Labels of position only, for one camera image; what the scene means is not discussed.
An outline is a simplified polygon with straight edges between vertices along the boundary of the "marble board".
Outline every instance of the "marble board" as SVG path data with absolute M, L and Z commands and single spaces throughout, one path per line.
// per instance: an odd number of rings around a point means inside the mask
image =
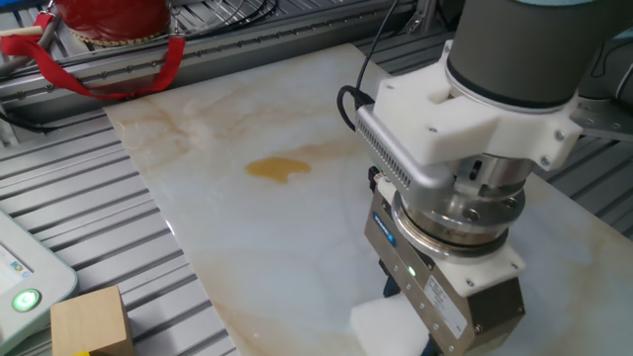
M 347 44 L 106 109 L 242 356 L 363 355 L 349 312 L 385 276 L 363 236 L 372 163 L 335 107 L 363 58 Z M 372 63 L 364 89 L 386 76 Z M 311 169 L 244 172 L 268 157 Z M 527 315 L 492 355 L 633 354 L 633 243 L 540 178 L 525 189 L 509 241 Z

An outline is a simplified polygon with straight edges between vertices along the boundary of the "white mounting bracket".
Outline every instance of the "white mounting bracket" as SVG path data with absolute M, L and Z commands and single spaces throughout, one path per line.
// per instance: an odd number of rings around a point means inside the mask
M 518 112 L 465 95 L 450 81 L 448 41 L 435 64 L 383 79 L 374 115 L 421 165 L 487 153 L 527 158 L 544 170 L 560 167 L 583 129 L 570 116 L 578 95 L 549 112 Z

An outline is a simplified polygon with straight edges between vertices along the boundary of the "black cable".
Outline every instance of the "black cable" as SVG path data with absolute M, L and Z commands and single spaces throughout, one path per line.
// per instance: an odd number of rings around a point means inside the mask
M 354 88 L 351 85 L 345 85 L 340 88 L 338 91 L 338 95 L 336 96 L 336 107 L 338 108 L 338 112 L 340 113 L 340 117 L 343 118 L 345 124 L 352 130 L 356 131 L 356 126 L 349 120 L 347 113 L 345 113 L 345 107 L 343 106 L 343 98 L 345 94 L 351 94 L 354 98 L 354 106 L 356 110 L 362 107 L 363 105 L 371 105 L 374 104 L 374 99 L 369 96 L 367 93 L 363 93 L 361 90 Z
M 629 41 L 623 44 L 619 44 L 614 46 L 612 49 L 610 49 L 605 55 L 604 55 L 604 59 L 602 60 L 602 73 L 600 75 L 595 75 L 595 70 L 597 69 L 597 66 L 600 64 L 600 58 L 602 57 L 602 53 L 604 52 L 604 47 L 606 46 L 606 43 L 602 44 L 602 47 L 600 48 L 600 53 L 597 56 L 597 62 L 593 65 L 593 68 L 591 69 L 591 72 L 589 73 L 589 75 L 591 76 L 591 78 L 601 78 L 604 75 L 606 75 L 606 60 L 609 58 L 609 56 L 617 49 L 620 49 L 626 45 L 631 45 L 633 44 L 633 41 Z
M 439 18 L 442 19 L 442 22 L 444 23 L 444 28 L 448 30 L 448 19 L 446 18 L 446 15 L 444 14 L 444 10 L 442 9 L 442 6 L 439 4 L 439 1 L 437 2 L 435 6 L 437 8 L 437 13 L 439 14 Z
M 202 32 L 199 34 L 196 34 L 194 36 L 216 36 L 216 35 L 221 35 L 221 34 L 225 34 L 231 31 L 236 31 L 239 29 L 243 29 L 246 28 L 248 26 L 251 26 L 253 24 L 258 23 L 259 21 L 262 21 L 263 19 L 266 19 L 267 17 L 269 17 L 271 14 L 273 14 L 276 10 L 277 10 L 277 6 L 278 6 L 278 1 L 274 0 L 272 1 L 272 7 L 266 11 L 265 13 L 261 13 L 267 6 L 268 4 L 270 4 L 271 2 L 268 0 L 263 0 L 261 2 L 261 4 L 257 7 L 257 9 L 255 9 L 254 11 L 252 11 L 250 14 L 246 15 L 245 17 L 232 22 L 230 24 L 227 24 L 226 26 L 223 26 L 221 28 L 218 29 L 214 29 L 211 30 L 209 32 Z
M 45 128 L 45 127 L 40 127 L 37 126 L 35 124 L 31 124 L 31 123 L 27 123 L 27 122 L 23 122 L 21 120 L 16 120 L 16 119 L 12 119 L 9 116 L 5 115 L 4 113 L 0 112 L 0 120 L 5 121 L 15 127 L 24 129 L 26 131 L 30 131 L 32 133 L 36 133 L 36 134 L 48 134 L 50 132 L 53 132 L 55 130 L 61 129 L 61 127 L 59 128 Z
M 358 90 L 360 90 L 360 84 L 363 81 L 363 75 L 365 75 L 365 69 L 367 69 L 367 64 L 369 64 L 369 59 L 372 57 L 372 54 L 374 54 L 374 50 L 376 49 L 376 44 L 378 43 L 378 39 L 380 38 L 380 35 L 383 33 L 383 30 L 385 29 L 385 25 L 387 25 L 389 18 L 394 13 L 394 10 L 396 10 L 396 6 L 398 6 L 399 2 L 400 0 L 394 0 L 392 7 L 389 9 L 389 11 L 387 12 L 387 15 L 385 16 L 385 20 L 383 20 L 383 23 L 380 25 L 380 28 L 378 29 L 378 34 L 376 34 L 376 36 L 374 37 L 374 41 L 372 42 L 372 46 L 369 49 L 369 52 L 365 56 L 365 61 L 363 62 L 363 66 L 360 68 L 360 72 L 358 73 L 358 79 L 356 80 L 356 89 Z

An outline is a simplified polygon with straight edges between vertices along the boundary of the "green led light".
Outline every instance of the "green led light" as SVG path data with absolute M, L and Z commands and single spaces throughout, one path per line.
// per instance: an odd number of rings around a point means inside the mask
M 42 294 L 34 289 L 24 290 L 13 299 L 13 309 L 17 312 L 28 312 L 37 307 Z

